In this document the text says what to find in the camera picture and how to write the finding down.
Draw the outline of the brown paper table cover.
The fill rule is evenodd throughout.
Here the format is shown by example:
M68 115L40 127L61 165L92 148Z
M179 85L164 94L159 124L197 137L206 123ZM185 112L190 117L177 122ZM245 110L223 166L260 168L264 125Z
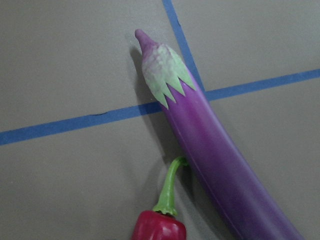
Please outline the brown paper table cover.
M183 154L145 84L142 29L179 51L280 208L320 237L317 0L3 0L0 237L128 240Z

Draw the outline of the red chili pepper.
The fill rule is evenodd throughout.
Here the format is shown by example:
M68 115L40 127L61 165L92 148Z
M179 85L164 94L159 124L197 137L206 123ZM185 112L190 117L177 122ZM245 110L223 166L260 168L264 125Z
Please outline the red chili pepper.
M185 240L185 225L176 220L175 178L179 167L187 166L185 157L175 158L166 173L156 205L140 213L131 236L132 240Z

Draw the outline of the purple eggplant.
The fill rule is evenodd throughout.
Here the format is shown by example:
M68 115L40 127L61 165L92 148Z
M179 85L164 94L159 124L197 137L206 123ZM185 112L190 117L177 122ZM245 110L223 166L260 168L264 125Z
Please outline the purple eggplant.
M217 212L239 240L300 240L212 110L182 58L142 30L142 74Z

